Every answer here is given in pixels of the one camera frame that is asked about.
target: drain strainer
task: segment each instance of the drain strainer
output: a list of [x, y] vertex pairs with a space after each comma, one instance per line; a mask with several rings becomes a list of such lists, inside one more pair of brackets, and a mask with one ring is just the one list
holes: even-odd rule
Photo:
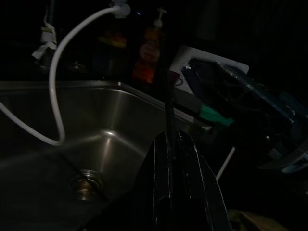
[[81, 170], [70, 180], [70, 191], [74, 198], [90, 201], [99, 199], [103, 193], [103, 179], [98, 172]]

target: dish soap bottle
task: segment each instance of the dish soap bottle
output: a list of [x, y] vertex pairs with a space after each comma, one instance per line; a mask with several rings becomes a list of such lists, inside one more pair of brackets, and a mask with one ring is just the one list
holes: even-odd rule
[[147, 28], [144, 33], [144, 44], [140, 47], [139, 59], [135, 64], [133, 79], [142, 82], [152, 83], [156, 65], [159, 59], [159, 40], [161, 28], [163, 27], [162, 16], [167, 13], [164, 9], [158, 8], [159, 17], [154, 20], [154, 27]]

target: white tube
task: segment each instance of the white tube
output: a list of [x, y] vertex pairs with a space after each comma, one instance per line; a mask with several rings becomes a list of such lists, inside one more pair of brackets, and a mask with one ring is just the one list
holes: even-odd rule
[[51, 101], [51, 106], [52, 106], [52, 111], [53, 115], [56, 121], [56, 125], [58, 128], [59, 132], [59, 140], [55, 141], [52, 140], [41, 133], [35, 131], [33, 128], [25, 124], [23, 121], [21, 121], [19, 118], [17, 118], [9, 109], [4, 106], [0, 102], [0, 110], [8, 117], [10, 118], [15, 124], [20, 126], [22, 129], [25, 131], [29, 132], [31, 135], [35, 136], [36, 138], [40, 139], [41, 141], [44, 141], [45, 143], [58, 146], [61, 145], [65, 141], [65, 130], [59, 110], [59, 105], [58, 105], [58, 100], [57, 100], [57, 94], [56, 94], [56, 85], [55, 85], [55, 80], [56, 80], [56, 71], [57, 71], [57, 66], [59, 63], [59, 59], [61, 57], [61, 54], [69, 41], [76, 35], [78, 34], [79, 31], [81, 31], [86, 25], [94, 21], [95, 19], [107, 14], [107, 13], [112, 13], [115, 11], [120, 11], [121, 7], [115, 6], [111, 8], [106, 8], [101, 11], [98, 11], [94, 14], [92, 14], [90, 17], [86, 18], [83, 20], [80, 24], [78, 24], [73, 30], [71, 30], [65, 38], [61, 41], [59, 44], [56, 52], [54, 53], [54, 56], [51, 61], [51, 67], [49, 71], [49, 94], [50, 94], [50, 101]]

